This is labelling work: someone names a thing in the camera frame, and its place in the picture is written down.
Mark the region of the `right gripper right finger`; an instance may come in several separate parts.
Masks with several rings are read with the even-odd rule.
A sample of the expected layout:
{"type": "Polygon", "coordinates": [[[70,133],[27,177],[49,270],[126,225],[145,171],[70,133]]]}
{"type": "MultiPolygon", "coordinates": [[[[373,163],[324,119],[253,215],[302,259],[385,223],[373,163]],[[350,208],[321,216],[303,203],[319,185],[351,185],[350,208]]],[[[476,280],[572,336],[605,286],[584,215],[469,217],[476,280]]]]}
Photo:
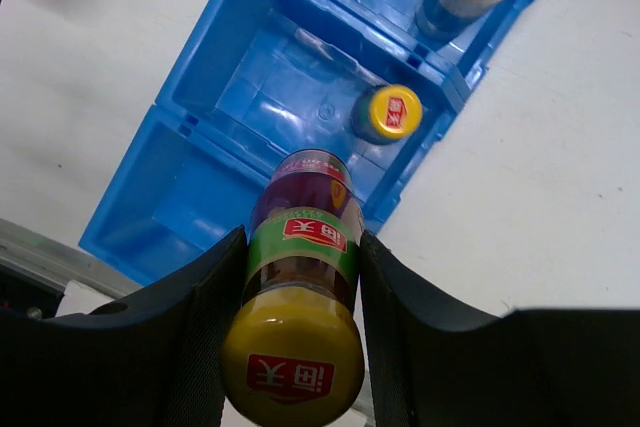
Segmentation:
{"type": "Polygon", "coordinates": [[[360,244],[361,298],[379,426],[635,426],[635,309],[494,316],[360,244]]]}

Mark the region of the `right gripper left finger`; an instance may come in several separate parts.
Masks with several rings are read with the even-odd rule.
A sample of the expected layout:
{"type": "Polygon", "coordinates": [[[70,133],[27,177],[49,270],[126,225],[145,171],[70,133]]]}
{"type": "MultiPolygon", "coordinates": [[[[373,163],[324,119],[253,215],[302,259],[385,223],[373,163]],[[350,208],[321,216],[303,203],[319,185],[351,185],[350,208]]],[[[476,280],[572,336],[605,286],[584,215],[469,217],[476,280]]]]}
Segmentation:
{"type": "Polygon", "coordinates": [[[197,259],[88,314],[1,309],[5,426],[217,426],[221,348],[247,256],[235,228],[197,259]]]}

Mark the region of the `yellow-cap sauce bottle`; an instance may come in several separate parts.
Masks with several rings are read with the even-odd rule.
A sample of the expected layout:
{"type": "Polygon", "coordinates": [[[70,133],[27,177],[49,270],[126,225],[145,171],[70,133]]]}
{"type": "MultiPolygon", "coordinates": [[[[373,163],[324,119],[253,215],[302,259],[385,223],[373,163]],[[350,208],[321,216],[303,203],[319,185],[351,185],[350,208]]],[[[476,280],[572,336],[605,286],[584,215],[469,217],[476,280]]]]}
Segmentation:
{"type": "Polygon", "coordinates": [[[337,156],[304,149],[278,165],[252,212],[242,304],[221,355],[227,398],[248,420],[324,426],[358,396],[363,230],[337,156]]]}
{"type": "Polygon", "coordinates": [[[360,139],[388,145],[412,135],[422,122],[424,108],[418,95],[400,84],[375,86],[355,101],[351,127],[360,139]]]}

